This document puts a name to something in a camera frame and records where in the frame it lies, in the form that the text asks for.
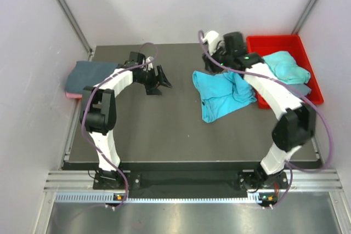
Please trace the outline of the bright blue t shirt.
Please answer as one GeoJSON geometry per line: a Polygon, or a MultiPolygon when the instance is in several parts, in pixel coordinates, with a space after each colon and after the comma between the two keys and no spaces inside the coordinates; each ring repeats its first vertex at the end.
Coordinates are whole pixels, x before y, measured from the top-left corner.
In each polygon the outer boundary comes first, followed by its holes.
{"type": "Polygon", "coordinates": [[[206,123],[257,101],[253,88],[234,72],[209,75],[194,71],[193,84],[199,92],[202,120],[206,123]]]}

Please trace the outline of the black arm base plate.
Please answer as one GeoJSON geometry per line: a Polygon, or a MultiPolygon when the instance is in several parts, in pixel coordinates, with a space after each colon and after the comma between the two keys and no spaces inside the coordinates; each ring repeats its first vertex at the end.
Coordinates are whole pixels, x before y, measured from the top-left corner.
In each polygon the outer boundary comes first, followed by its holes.
{"type": "Polygon", "coordinates": [[[284,172],[270,179],[259,179],[249,170],[131,170],[126,172],[129,198],[239,198],[246,197],[247,191],[287,188],[287,175],[284,172]]]}

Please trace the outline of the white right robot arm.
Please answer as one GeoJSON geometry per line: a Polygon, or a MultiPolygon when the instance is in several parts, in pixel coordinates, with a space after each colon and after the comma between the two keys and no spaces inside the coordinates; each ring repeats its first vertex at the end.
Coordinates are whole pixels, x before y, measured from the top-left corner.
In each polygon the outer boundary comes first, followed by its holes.
{"type": "Polygon", "coordinates": [[[255,191],[270,187],[286,162],[314,136],[316,111],[278,81],[260,55],[247,52],[241,33],[221,37],[216,31],[199,31],[198,38],[208,72],[228,70],[240,74],[275,114],[277,123],[271,133],[272,146],[253,174],[241,181],[242,187],[255,191]]]}

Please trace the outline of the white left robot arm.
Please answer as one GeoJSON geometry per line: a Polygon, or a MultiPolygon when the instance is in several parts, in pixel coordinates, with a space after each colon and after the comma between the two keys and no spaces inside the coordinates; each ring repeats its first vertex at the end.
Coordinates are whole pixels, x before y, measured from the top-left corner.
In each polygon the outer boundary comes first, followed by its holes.
{"type": "Polygon", "coordinates": [[[116,67],[102,81],[83,89],[81,132],[98,154],[99,164],[93,185],[96,190],[128,188],[114,140],[116,98],[134,83],[142,84],[147,95],[161,95],[160,86],[171,88],[162,66],[154,66],[154,60],[153,56],[130,52],[129,59],[123,65],[116,67]]]}

